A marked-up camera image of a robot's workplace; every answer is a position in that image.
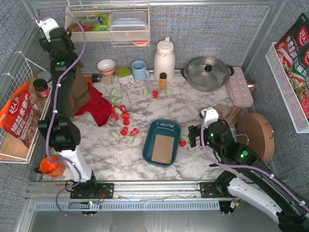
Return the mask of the teal storage basket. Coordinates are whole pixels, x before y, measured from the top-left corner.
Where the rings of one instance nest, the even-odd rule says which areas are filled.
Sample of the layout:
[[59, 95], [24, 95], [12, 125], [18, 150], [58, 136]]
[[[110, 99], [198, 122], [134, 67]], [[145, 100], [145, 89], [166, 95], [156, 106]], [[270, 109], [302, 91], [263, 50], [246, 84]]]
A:
[[177, 156], [181, 127], [174, 121], [157, 119], [150, 124], [142, 150], [144, 160], [160, 167], [171, 166]]

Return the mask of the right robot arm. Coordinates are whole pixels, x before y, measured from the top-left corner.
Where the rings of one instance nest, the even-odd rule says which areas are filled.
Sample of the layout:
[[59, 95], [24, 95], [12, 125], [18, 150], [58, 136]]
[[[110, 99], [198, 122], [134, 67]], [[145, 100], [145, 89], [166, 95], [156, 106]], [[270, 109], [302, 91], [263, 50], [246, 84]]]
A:
[[215, 165], [228, 167], [253, 181], [259, 189], [249, 186], [229, 171], [215, 180], [220, 194], [229, 193], [241, 198], [273, 219], [282, 232], [307, 232], [309, 230], [308, 200], [291, 190], [259, 159], [247, 145], [235, 141], [224, 120], [202, 123], [188, 128], [190, 146], [200, 138], [203, 148], [213, 150], [220, 162]]

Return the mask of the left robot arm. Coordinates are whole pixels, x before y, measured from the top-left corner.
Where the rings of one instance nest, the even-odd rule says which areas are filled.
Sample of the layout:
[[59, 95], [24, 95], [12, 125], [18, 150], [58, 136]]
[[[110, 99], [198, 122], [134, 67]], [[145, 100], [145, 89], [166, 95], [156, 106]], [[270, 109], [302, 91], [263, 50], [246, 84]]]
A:
[[42, 48], [49, 53], [53, 87], [49, 108], [45, 118], [39, 121], [38, 129], [47, 147], [54, 148], [73, 173], [73, 185], [69, 192], [78, 196], [94, 196], [98, 184], [79, 148], [80, 130], [70, 119], [70, 97], [77, 63], [81, 58], [74, 52], [70, 36], [70, 31], [56, 28], [45, 39], [40, 39]]

